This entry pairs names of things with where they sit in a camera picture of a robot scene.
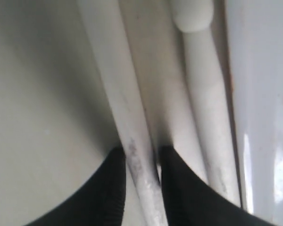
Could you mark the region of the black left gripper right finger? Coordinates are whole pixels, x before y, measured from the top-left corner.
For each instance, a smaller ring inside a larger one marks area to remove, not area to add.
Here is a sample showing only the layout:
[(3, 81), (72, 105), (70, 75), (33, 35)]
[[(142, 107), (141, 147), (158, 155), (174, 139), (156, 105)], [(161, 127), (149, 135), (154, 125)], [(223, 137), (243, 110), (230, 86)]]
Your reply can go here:
[(206, 185), (172, 146), (159, 152), (161, 185), (171, 226), (255, 226), (257, 221)]

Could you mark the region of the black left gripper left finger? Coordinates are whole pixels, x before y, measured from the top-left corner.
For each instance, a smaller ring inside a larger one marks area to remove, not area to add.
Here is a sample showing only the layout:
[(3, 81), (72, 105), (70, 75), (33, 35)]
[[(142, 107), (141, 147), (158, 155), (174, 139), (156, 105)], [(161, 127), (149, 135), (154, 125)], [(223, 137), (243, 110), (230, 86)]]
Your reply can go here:
[(78, 191), (30, 225), (120, 226), (125, 197), (125, 154), (121, 147), (116, 147)]

